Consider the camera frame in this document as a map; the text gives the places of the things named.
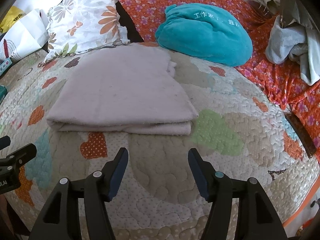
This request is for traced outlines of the heart patterned quilt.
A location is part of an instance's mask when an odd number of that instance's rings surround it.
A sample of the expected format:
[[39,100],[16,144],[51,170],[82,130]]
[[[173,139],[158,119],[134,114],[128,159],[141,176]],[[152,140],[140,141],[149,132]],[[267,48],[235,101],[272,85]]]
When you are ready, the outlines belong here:
[[308,158],[283,111],[233,68],[180,53],[176,80],[199,112],[191,135],[54,132],[46,115],[86,55],[41,66],[39,50],[1,78],[8,94],[1,104],[1,135],[11,139],[1,157],[33,143],[36,157],[21,168],[21,187],[5,196],[31,229],[60,178],[82,179],[129,150],[129,164],[107,212],[117,239],[199,239],[210,204],[199,194],[187,153],[197,148],[230,178],[255,177],[281,221],[286,221],[316,186],[319,164]]

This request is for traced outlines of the white paper shopping bag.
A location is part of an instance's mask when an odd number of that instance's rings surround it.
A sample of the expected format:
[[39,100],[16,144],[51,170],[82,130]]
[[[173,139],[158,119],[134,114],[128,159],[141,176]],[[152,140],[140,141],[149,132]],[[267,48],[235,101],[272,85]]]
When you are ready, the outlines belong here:
[[1,60],[18,62],[41,49],[49,40],[48,17],[34,9],[17,21],[1,39]]

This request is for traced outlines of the red floral bedsheet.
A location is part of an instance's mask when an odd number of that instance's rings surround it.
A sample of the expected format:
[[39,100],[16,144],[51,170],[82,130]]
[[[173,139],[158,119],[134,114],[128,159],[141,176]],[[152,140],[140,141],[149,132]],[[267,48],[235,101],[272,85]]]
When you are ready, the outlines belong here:
[[319,148],[319,36],[302,26],[282,27],[280,16],[263,16],[245,0],[120,0],[138,38],[154,41],[170,5],[202,3],[230,12],[249,33],[253,55],[238,71],[282,109],[291,108]]

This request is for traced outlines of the teal plush towel bundle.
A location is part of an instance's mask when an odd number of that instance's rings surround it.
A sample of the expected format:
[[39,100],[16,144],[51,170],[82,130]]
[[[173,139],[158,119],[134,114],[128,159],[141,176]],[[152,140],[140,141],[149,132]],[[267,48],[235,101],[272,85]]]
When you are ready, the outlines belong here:
[[253,53],[252,40],[240,22],[227,10],[208,4],[168,6],[155,39],[163,48],[229,67],[245,64]]

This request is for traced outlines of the grey crumpled clothes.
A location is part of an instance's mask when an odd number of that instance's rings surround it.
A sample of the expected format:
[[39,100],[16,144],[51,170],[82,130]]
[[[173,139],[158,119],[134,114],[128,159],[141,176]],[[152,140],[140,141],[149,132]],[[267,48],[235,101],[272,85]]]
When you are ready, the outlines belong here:
[[265,55],[273,64],[290,59],[300,65],[300,78],[307,85],[319,81],[319,31],[299,24],[281,27],[278,15],[270,32]]

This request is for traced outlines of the yellow plastic bag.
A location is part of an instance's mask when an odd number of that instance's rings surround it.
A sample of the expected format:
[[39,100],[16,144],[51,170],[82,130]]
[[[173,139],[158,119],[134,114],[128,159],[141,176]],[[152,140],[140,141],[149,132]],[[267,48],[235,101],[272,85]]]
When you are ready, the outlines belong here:
[[0,24],[1,34],[6,33],[18,20],[23,18],[26,13],[16,6],[12,6]]

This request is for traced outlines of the white floral pillow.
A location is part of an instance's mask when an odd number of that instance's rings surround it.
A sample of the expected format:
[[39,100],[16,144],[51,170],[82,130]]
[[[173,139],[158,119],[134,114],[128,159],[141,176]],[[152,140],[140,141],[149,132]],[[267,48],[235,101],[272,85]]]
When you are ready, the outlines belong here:
[[48,11],[48,54],[44,62],[104,47],[128,44],[120,25],[119,0],[62,0]]

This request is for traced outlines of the light blue toy box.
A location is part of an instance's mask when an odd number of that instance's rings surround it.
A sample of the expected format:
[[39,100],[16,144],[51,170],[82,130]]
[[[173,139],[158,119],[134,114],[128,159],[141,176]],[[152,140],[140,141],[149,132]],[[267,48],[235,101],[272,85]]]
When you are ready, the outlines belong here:
[[0,65],[0,76],[2,76],[12,65],[10,58],[6,58]]

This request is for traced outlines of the green cardboard box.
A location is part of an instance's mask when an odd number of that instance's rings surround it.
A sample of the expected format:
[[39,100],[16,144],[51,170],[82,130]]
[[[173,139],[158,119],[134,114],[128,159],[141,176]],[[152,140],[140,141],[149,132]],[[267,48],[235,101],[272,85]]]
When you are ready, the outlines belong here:
[[3,102],[4,98],[6,97],[8,90],[5,86],[0,85],[0,104]]

